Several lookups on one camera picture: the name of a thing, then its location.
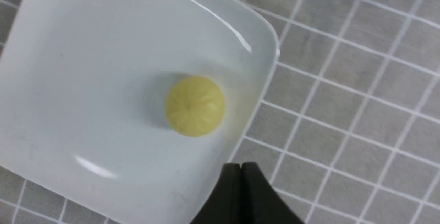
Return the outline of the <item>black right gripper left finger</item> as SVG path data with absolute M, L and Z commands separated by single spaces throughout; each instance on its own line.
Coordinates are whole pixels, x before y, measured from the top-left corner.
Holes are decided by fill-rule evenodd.
M 240 165 L 224 164 L 214 189 L 191 223 L 239 224 L 240 184 Z

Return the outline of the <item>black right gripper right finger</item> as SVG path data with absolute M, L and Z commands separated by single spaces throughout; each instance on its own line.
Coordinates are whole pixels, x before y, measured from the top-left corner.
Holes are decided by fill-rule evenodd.
M 242 224 L 303 224 L 266 180 L 255 162 L 241 165 Z

